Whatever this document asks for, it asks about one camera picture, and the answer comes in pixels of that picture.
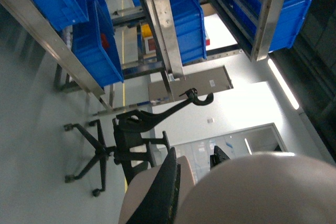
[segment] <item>chair seat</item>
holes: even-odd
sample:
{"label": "chair seat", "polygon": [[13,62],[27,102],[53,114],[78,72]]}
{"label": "chair seat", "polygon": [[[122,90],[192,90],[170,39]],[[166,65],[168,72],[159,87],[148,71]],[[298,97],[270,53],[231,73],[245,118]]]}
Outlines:
{"label": "chair seat", "polygon": [[[181,165],[180,194],[178,196],[178,207],[180,207],[186,195],[195,186],[195,180],[190,163],[185,156],[179,157],[177,163]],[[119,224],[124,224],[131,218],[151,187],[160,167],[156,166],[145,170],[133,178],[121,206]]]}

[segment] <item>yellow object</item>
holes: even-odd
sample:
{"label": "yellow object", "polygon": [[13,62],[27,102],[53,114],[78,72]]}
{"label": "yellow object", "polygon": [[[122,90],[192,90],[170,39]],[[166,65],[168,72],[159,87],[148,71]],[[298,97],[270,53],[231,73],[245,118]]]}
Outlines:
{"label": "yellow object", "polygon": [[152,37],[152,31],[149,28],[149,25],[143,25],[141,26],[141,33],[142,33],[142,38],[147,38],[147,37]]}

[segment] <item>chair caster wheel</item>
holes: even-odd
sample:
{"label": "chair caster wheel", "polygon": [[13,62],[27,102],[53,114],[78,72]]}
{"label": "chair caster wheel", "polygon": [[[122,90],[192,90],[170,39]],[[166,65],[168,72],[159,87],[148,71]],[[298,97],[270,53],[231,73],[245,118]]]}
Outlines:
{"label": "chair caster wheel", "polygon": [[74,175],[66,175],[65,176],[65,183],[72,183],[74,182],[76,179],[75,179],[75,176]]}
{"label": "chair caster wheel", "polygon": [[72,123],[69,123],[69,124],[63,125],[63,127],[64,127],[64,130],[65,130],[65,131],[71,131],[71,130],[73,130],[73,129],[74,129],[74,127],[73,127]]}
{"label": "chair caster wheel", "polygon": [[98,197],[100,195],[100,193],[101,193],[101,190],[98,189],[98,188],[92,191],[92,195],[95,196],[95,197]]}
{"label": "chair caster wheel", "polygon": [[97,125],[97,120],[94,120],[94,121],[89,122],[89,126],[90,126],[90,127],[94,127],[94,126],[96,126],[96,125]]}
{"label": "chair caster wheel", "polygon": [[121,164],[121,162],[120,162],[119,160],[114,159],[113,161],[114,161],[114,163],[115,163],[116,165],[120,165],[120,164]]}

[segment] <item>red object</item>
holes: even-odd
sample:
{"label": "red object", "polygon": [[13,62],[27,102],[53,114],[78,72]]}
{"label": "red object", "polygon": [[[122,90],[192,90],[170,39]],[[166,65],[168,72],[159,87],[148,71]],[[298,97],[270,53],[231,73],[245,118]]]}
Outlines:
{"label": "red object", "polygon": [[101,45],[103,46],[105,50],[110,48],[110,44],[105,34],[100,34],[100,39],[101,39]]}

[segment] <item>yellow floor line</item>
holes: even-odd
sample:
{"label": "yellow floor line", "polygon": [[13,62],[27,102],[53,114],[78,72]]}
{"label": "yellow floor line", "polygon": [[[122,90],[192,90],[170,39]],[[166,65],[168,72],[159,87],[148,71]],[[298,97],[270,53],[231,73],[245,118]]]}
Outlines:
{"label": "yellow floor line", "polygon": [[[121,0],[121,9],[124,10],[124,0]],[[122,54],[122,64],[125,63],[125,44],[124,44],[124,30],[121,32],[121,54]],[[125,82],[122,83],[122,105],[126,105],[126,96],[125,96]],[[125,193],[127,191],[128,185],[125,178]]]}

